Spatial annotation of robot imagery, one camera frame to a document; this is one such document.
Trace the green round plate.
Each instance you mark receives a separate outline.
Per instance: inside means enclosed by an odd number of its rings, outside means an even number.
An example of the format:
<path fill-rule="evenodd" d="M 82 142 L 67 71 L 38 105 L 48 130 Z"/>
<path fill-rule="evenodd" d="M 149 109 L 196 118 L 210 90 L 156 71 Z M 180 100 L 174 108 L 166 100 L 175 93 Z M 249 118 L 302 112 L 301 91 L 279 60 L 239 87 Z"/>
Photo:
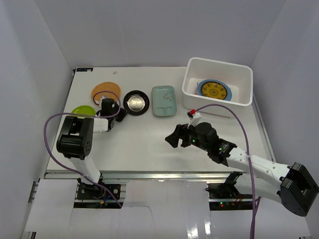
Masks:
<path fill-rule="evenodd" d="M 92 118 L 96 116 L 95 113 L 95 109 L 88 105 L 81 105 L 72 110 L 72 116 L 79 118 Z"/>

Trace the black round plate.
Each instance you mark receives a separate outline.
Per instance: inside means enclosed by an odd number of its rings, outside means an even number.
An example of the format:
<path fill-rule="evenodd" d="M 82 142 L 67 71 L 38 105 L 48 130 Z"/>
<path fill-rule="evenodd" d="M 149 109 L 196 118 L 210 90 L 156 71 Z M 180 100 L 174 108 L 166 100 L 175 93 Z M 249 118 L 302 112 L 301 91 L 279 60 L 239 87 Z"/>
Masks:
<path fill-rule="evenodd" d="M 132 116 L 141 116 L 145 114 L 150 106 L 150 100 L 148 96 L 139 90 L 128 92 L 124 96 L 123 103 L 125 110 Z"/>

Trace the yellow patterned black-rimmed plate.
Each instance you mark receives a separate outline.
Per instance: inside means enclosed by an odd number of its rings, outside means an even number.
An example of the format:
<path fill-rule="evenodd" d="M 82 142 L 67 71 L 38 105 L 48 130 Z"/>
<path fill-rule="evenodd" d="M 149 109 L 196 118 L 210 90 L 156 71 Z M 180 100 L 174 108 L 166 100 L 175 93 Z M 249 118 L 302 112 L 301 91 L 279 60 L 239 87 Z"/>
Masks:
<path fill-rule="evenodd" d="M 201 93 L 209 98 L 225 100 L 228 96 L 227 89 L 218 82 L 208 81 L 201 86 Z"/>

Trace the blue round plate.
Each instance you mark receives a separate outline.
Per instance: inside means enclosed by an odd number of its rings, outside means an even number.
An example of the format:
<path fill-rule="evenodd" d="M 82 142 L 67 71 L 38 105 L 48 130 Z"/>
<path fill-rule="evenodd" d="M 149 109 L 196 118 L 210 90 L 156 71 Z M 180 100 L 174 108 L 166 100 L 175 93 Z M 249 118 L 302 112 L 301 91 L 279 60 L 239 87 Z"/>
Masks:
<path fill-rule="evenodd" d="M 225 83 L 223 83 L 223 82 L 221 82 L 221 81 L 218 81 L 218 80 L 214 80 L 214 79 L 207 79 L 207 80 L 203 80 L 203 81 L 201 81 L 201 82 L 199 82 L 198 84 L 197 84 L 197 87 L 196 87 L 196 94 L 197 95 L 199 95 L 199 96 L 204 96 L 202 93 L 201 93 L 201 86 L 204 84 L 204 83 L 206 83 L 206 82 L 208 82 L 208 81 L 215 81 L 215 82 L 218 82 L 218 83 L 221 83 L 226 89 L 227 89 L 227 92 L 228 92 L 228 96 L 227 96 L 227 98 L 224 100 L 224 101 L 231 101 L 231 99 L 232 99 L 232 92 L 231 92 L 231 89 L 225 84 Z"/>

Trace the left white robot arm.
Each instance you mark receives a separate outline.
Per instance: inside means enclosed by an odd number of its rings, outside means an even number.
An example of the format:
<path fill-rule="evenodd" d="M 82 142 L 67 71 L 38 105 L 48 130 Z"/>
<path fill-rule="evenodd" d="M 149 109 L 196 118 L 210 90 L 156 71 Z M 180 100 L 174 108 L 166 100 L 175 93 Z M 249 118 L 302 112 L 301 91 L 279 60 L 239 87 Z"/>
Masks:
<path fill-rule="evenodd" d="M 115 123 L 121 122 L 128 112 L 114 99 L 102 99 L 99 106 L 100 109 L 92 113 L 76 110 L 73 115 L 66 116 L 56 148 L 81 173 L 77 179 L 80 193 L 93 199 L 108 199 L 112 189 L 103 182 L 102 173 L 90 156 L 93 134 L 111 131 Z"/>

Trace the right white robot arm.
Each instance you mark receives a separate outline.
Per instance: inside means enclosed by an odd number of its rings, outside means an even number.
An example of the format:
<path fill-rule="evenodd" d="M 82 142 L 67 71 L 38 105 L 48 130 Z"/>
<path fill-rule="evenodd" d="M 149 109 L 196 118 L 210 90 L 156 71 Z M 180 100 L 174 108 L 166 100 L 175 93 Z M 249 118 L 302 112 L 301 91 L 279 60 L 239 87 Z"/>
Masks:
<path fill-rule="evenodd" d="M 279 164 L 258 156 L 248 156 L 236 144 L 220 138 L 208 122 L 196 126 L 178 124 L 165 138 L 173 148 L 195 146 L 218 163 L 239 169 L 225 181 L 226 195 L 255 194 L 282 204 L 291 213 L 305 217 L 315 201 L 319 187 L 307 168 L 300 164 Z"/>

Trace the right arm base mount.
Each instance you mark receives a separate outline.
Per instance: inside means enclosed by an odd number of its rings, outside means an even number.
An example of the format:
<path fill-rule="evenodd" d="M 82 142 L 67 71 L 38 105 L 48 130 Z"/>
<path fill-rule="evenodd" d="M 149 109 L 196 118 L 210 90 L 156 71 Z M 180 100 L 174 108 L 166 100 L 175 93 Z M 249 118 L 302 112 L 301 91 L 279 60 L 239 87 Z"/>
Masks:
<path fill-rule="evenodd" d="M 233 186 L 210 183 L 205 190 L 209 196 L 210 211 L 252 210 L 252 196 L 239 193 Z"/>

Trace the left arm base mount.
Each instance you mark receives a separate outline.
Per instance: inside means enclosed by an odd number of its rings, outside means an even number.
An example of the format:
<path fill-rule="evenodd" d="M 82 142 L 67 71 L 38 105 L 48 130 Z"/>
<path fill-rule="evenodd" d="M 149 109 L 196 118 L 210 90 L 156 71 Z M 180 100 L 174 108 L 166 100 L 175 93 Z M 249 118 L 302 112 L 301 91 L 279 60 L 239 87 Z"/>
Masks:
<path fill-rule="evenodd" d="M 118 205 L 107 190 L 96 185 L 85 184 L 81 181 L 81 178 L 78 178 L 77 181 L 78 189 L 74 203 L 75 208 L 120 209 L 123 205 L 123 202 L 119 202 L 120 205 Z"/>

